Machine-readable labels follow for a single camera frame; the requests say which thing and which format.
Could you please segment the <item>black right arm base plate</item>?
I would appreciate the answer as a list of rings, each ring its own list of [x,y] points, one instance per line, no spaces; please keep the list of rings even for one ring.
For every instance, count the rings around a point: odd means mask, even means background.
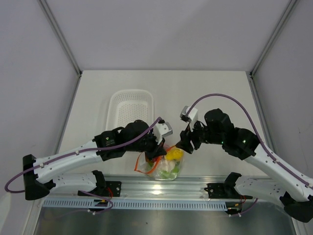
[[[208,183],[204,191],[210,199],[252,199],[252,196],[239,194],[235,190],[236,181],[242,177],[240,173],[231,172],[223,183]]]

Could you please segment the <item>yellow pepper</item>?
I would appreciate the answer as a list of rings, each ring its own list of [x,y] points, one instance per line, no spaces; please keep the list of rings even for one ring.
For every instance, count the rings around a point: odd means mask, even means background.
[[[165,155],[167,161],[181,161],[184,155],[184,151],[179,148],[170,149]]]

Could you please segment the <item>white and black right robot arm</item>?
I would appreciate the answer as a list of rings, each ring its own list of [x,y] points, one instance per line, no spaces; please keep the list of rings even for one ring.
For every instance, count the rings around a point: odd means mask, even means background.
[[[177,148],[192,154],[201,144],[218,144],[230,156],[245,161],[268,175],[262,182],[240,173],[230,173],[221,184],[209,183],[209,198],[259,198],[282,207],[292,218],[308,223],[313,218],[313,180],[273,153],[253,132],[233,125],[220,109],[208,111],[202,123],[198,110],[185,106],[180,118],[187,127],[180,133]]]

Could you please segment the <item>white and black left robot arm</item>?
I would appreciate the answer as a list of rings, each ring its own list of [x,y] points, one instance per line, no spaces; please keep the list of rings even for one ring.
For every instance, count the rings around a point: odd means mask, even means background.
[[[121,158],[127,152],[144,153],[154,161],[165,155],[165,137],[173,130],[164,120],[148,126],[142,120],[135,120],[125,127],[104,131],[86,144],[64,154],[56,154],[44,158],[33,155],[22,159],[25,199],[37,200],[50,193],[79,196],[113,196],[113,189],[99,170],[91,173],[71,173],[71,170]]]

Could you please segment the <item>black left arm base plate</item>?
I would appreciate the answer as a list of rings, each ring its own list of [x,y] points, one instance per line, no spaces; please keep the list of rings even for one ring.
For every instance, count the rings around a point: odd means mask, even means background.
[[[95,187],[90,190],[79,190],[78,196],[87,196],[86,191],[88,193],[97,195],[97,196],[105,196],[105,197],[119,197],[121,193],[121,181],[107,181],[101,171],[94,170],[91,173],[91,179],[95,180]]]

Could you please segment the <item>clear zip bag orange zipper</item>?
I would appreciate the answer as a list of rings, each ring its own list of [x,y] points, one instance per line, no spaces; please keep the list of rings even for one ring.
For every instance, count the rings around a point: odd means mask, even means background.
[[[166,147],[166,155],[159,156],[155,160],[148,161],[143,153],[140,153],[134,171],[157,181],[175,180],[181,173],[184,160],[184,151],[175,146]]]

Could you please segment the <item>white cauliflower with green leaves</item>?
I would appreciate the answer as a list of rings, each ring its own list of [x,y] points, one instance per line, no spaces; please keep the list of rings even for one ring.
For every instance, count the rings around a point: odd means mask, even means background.
[[[164,171],[172,172],[172,170],[175,168],[176,165],[177,165],[176,161],[162,160],[158,164],[158,168],[159,168],[160,171],[164,170]]]

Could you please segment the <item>green apple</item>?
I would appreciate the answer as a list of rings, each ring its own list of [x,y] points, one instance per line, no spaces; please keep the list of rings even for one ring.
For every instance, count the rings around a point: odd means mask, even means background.
[[[158,172],[157,178],[159,180],[169,180],[169,181],[171,181],[171,180],[176,179],[178,174],[179,174],[178,172],[168,172],[168,171],[161,170],[161,171]]]

